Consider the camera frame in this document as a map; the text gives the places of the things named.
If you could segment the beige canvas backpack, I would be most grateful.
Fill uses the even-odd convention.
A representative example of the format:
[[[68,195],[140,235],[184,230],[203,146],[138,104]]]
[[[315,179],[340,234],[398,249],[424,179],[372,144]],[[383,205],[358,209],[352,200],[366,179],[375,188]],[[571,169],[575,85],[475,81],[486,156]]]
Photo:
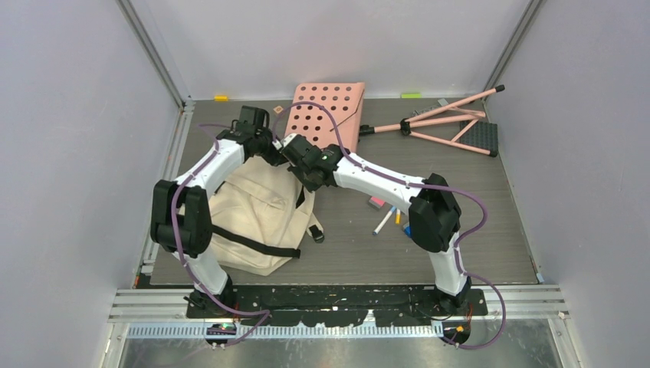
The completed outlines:
[[[208,254],[221,266],[268,276],[300,257],[304,236],[324,240],[315,195],[288,170],[261,157],[248,159],[209,199]]]

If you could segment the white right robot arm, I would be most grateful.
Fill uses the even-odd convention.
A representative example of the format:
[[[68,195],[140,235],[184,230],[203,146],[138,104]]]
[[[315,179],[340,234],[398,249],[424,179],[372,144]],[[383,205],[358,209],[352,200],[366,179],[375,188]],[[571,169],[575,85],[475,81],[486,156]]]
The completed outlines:
[[[460,270],[461,256],[453,249],[459,237],[461,209],[441,176],[404,175],[336,144],[321,149],[295,133],[274,142],[274,147],[307,191],[315,192],[323,186],[352,189],[405,213],[411,239],[428,252],[431,260],[440,309],[453,315],[468,305],[471,279]]]

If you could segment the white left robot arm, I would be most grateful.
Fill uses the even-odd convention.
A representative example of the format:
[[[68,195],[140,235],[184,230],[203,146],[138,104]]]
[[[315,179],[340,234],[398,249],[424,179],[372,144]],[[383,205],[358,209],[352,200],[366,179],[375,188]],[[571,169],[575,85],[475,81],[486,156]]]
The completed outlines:
[[[206,306],[216,317],[234,310],[235,293],[230,276],[209,253],[209,199],[247,159],[279,157],[269,123],[266,110],[243,106],[237,119],[212,136],[212,145],[191,169],[174,180],[159,180],[153,189],[150,238],[173,254],[191,278],[195,290],[190,302]]]

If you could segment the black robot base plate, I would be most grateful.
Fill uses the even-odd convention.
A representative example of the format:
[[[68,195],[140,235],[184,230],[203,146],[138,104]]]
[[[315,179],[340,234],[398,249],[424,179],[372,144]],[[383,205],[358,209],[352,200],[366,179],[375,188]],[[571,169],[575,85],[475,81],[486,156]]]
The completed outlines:
[[[274,327],[357,327],[367,317],[379,327],[409,327],[488,313],[480,289],[471,289],[456,307],[424,285],[240,285],[225,304],[245,326],[257,323],[258,311],[269,311],[264,325]]]

